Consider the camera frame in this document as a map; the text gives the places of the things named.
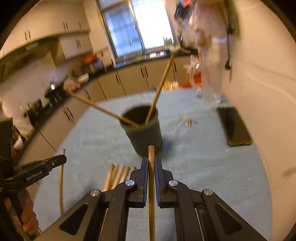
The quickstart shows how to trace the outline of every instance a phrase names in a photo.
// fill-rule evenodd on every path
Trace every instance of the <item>gray cup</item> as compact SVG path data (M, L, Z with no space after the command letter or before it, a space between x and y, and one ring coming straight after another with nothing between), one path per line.
M157 109L152 113L149 123L145 125L145 119L149 109L149 105L138 106L126 111L122 115L139 124L140 127L138 128L133 128L133 126L120 121L133 148L141 157L148 157L148 147L151 145L155 148L155 155L157 155L163 147Z

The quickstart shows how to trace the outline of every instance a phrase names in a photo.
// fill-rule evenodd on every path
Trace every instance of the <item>black phone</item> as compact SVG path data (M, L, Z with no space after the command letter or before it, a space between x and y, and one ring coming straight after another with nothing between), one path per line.
M217 112L224 127L229 146L252 144L252 138L234 107L218 107Z

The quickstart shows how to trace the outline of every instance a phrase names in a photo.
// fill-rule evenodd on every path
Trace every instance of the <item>person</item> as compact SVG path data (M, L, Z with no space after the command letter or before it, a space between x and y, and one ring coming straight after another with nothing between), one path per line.
M9 198L4 200L5 207L8 211L12 209L12 203ZM28 234L36 234L38 232L39 222L36 218L36 214L33 211L33 201L31 200L30 194L25 190L23 212L21 215L23 221L23 229Z

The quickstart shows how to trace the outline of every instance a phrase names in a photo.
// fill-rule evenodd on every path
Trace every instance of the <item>blue tablecloth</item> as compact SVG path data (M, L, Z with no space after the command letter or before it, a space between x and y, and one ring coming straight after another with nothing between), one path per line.
M117 98L100 105L118 114L138 104L150 104L155 92ZM164 146L163 168L189 188L214 190L239 215L270 239L272 206L267 176L255 144L231 148L215 107L202 103L192 90L163 92L157 103ZM182 115L198 121L185 127ZM60 147L66 149L64 206L72 207L90 190L102 189L111 163L140 167L118 120L89 108ZM43 179L35 212L44 230L59 214L59 169ZM130 209L126 240L148 240L148 204ZM173 209L156 207L156 240L176 240Z

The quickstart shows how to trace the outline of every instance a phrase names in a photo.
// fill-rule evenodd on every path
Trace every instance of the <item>silver screw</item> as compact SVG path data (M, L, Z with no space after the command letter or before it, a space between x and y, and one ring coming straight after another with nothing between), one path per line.
M127 180L126 181L126 185L127 186L132 186L132 185L134 185L135 184L135 181L134 180Z
M91 190L91 196L96 197L100 194L100 190L99 189L94 189Z
M207 195L207 196L212 196L214 192L213 192L211 189L205 189L205 190L204 190L204 193L205 193L205 195Z
M175 186L178 185L178 182L177 182L176 180L171 180L171 181L168 182L168 184L169 184L170 186L172 186L172 187L175 187Z

